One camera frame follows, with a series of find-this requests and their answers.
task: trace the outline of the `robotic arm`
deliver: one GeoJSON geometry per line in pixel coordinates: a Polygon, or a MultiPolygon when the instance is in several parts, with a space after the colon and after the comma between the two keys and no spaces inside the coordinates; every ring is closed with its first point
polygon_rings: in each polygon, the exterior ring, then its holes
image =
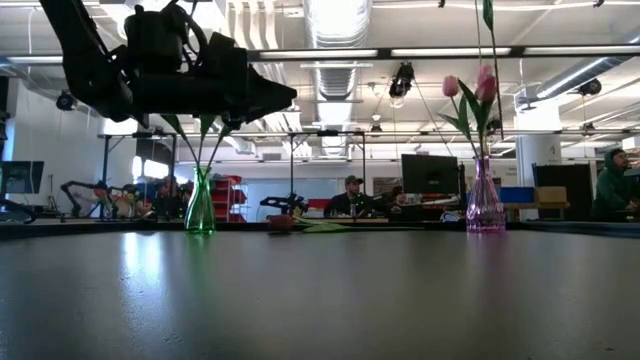
{"type": "Polygon", "coordinates": [[[161,11],[135,7],[125,21],[128,45],[107,49],[81,0],[40,0],[60,41],[70,92],[116,122],[146,114],[221,115],[238,129],[291,105],[297,92],[247,66],[246,49],[213,33],[209,41],[171,0],[161,11]],[[185,47],[189,30],[198,41],[195,59],[185,47]],[[182,72],[183,58],[188,70],[182,72]]]}

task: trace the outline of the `baseball cap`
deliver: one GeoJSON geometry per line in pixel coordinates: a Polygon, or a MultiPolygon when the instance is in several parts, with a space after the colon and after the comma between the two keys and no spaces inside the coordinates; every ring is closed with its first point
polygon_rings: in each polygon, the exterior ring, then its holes
{"type": "Polygon", "coordinates": [[[344,179],[344,184],[345,185],[349,185],[349,184],[353,184],[353,183],[357,183],[358,185],[362,184],[364,182],[364,180],[359,179],[353,175],[349,175],[347,176],[346,179],[344,179]]]}

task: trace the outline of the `white pillar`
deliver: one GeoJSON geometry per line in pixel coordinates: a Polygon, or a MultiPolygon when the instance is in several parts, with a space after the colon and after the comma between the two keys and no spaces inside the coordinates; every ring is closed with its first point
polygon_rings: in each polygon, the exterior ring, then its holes
{"type": "MultiPolygon", "coordinates": [[[[555,99],[531,104],[535,109],[525,110],[527,105],[516,107],[514,119],[517,130],[560,130],[560,113],[555,99]]],[[[518,186],[535,186],[533,164],[562,164],[562,147],[559,134],[522,135],[516,140],[516,161],[518,164],[518,186]]],[[[538,211],[521,212],[522,219],[537,219],[538,211]]]]}

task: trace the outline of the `cardboard box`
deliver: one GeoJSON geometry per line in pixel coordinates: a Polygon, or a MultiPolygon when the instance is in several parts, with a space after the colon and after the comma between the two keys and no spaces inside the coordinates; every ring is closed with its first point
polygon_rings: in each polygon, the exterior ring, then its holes
{"type": "Polygon", "coordinates": [[[566,203],[567,188],[564,186],[542,186],[535,191],[535,201],[538,204],[566,203]]]}

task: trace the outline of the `computer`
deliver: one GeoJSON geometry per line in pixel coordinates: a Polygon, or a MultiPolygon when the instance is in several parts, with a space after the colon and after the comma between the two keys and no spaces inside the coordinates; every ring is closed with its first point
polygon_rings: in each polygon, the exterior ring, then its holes
{"type": "Polygon", "coordinates": [[[402,182],[408,194],[458,194],[458,158],[402,154],[402,182]]]}
{"type": "Polygon", "coordinates": [[[0,194],[40,192],[44,161],[4,161],[0,164],[0,194]]]}

